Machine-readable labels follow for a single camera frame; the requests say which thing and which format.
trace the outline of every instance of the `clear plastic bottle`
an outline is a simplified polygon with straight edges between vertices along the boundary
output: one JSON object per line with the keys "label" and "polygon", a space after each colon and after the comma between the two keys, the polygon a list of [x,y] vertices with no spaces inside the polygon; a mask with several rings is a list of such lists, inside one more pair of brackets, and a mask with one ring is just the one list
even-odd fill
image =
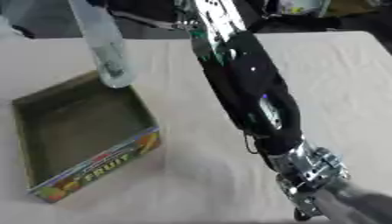
{"label": "clear plastic bottle", "polygon": [[113,18],[105,9],[86,0],[68,2],[91,49],[101,81],[111,88],[127,87],[136,76],[130,69],[123,37]]}

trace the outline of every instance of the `colorful label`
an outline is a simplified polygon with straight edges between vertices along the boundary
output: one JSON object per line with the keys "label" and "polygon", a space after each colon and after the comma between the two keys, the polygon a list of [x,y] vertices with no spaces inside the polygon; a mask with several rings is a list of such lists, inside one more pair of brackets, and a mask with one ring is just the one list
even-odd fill
{"label": "colorful label", "polygon": [[47,202],[57,202],[83,186],[112,172],[129,161],[139,158],[160,145],[158,129],[136,136],[133,141],[103,153],[64,171],[31,189],[31,193]]}

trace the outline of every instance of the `open tin box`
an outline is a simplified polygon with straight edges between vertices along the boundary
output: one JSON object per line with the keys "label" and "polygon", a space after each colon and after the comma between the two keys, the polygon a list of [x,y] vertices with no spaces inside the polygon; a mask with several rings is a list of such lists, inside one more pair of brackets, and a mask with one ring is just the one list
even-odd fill
{"label": "open tin box", "polygon": [[96,72],[13,101],[29,192],[56,202],[157,148],[158,126],[131,88]]}

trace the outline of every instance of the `table surface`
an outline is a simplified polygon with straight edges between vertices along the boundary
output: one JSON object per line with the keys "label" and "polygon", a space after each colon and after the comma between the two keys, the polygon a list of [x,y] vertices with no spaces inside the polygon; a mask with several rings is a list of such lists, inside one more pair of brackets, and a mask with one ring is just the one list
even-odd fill
{"label": "table surface", "polygon": [[[365,32],[264,34],[311,142],[344,158],[359,186],[392,195],[392,58]],[[94,69],[82,39],[0,43],[0,221],[292,220],[292,205],[208,86],[187,40],[127,40],[134,84],[164,147],[55,205],[25,195],[10,101]]]}

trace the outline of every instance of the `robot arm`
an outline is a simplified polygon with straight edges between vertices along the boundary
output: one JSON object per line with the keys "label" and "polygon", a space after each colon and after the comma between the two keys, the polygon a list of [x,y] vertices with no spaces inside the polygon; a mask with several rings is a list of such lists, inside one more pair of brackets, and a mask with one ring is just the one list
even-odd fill
{"label": "robot arm", "polygon": [[[108,0],[87,0],[108,5]],[[377,200],[349,182],[346,167],[328,149],[312,147],[300,127],[295,100],[231,0],[177,0],[181,21],[213,91],[295,206],[298,221],[325,215],[340,223],[392,223]]]}

